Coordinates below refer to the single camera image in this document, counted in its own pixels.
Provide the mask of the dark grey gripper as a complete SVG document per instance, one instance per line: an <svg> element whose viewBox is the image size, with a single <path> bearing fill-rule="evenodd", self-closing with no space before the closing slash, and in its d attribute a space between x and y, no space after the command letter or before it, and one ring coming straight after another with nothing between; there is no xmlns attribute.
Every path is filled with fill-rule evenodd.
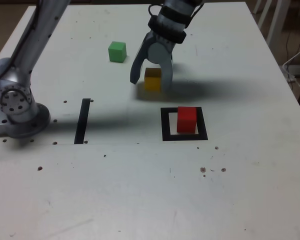
<svg viewBox="0 0 300 240"><path fill-rule="evenodd" d="M142 44L135 56L130 70L130 82L137 84L141 75L141 68L147 58L151 63L158 64L161 69L161 91L170 90L173 81L172 51L176 43L165 39L153 30L144 37Z"/></svg>

